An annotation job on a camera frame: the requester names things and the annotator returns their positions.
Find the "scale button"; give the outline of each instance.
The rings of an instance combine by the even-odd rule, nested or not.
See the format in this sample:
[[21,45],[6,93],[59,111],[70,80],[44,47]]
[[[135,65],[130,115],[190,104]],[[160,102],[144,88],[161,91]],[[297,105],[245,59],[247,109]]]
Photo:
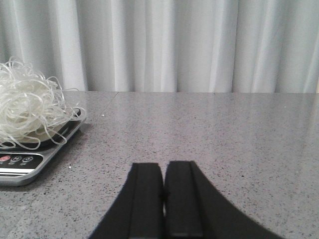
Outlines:
[[18,161],[20,161],[22,159],[22,156],[15,156],[15,157],[13,157],[12,159],[11,159],[11,162],[18,162]]
[[0,161],[7,161],[7,160],[9,160],[11,157],[10,157],[10,155],[6,155],[6,156],[3,156],[3,157],[1,157],[0,158]]
[[32,161],[32,160],[33,160],[33,157],[32,157],[32,156],[28,156],[28,157],[25,157],[25,158],[22,160],[22,162],[27,163],[27,162],[30,162],[30,161]]

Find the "scale control panel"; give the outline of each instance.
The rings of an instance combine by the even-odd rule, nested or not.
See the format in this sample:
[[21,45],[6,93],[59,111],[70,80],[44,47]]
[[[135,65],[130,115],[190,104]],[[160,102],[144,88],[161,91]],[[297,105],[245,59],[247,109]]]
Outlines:
[[31,173],[43,161],[38,154],[0,153],[0,176],[16,177]]

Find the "scale platform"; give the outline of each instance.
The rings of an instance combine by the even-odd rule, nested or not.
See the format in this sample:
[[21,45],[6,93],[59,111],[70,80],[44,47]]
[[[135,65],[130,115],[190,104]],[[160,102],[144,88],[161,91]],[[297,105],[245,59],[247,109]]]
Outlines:
[[[69,121],[58,130],[67,140],[86,119],[85,111],[79,110],[77,116],[80,120]],[[53,139],[62,140],[58,135],[55,135]],[[31,146],[32,142],[26,142],[25,145]],[[55,144],[50,139],[42,139],[37,150],[0,147],[0,186],[21,186],[32,182],[62,147],[63,144]]]

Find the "white curtain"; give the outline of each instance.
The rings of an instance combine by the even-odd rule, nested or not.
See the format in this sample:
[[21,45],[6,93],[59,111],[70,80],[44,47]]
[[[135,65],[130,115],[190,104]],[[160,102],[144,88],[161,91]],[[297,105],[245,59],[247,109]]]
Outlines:
[[316,92],[318,0],[0,0],[0,61],[65,89]]

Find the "gray countertop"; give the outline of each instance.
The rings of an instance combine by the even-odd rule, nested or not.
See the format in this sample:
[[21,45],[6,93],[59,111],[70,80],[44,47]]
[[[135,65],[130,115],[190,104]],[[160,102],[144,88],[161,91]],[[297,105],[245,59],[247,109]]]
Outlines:
[[29,185],[0,187],[0,239],[80,239],[133,162],[194,160],[239,210],[319,238],[319,95],[67,92],[86,125]]

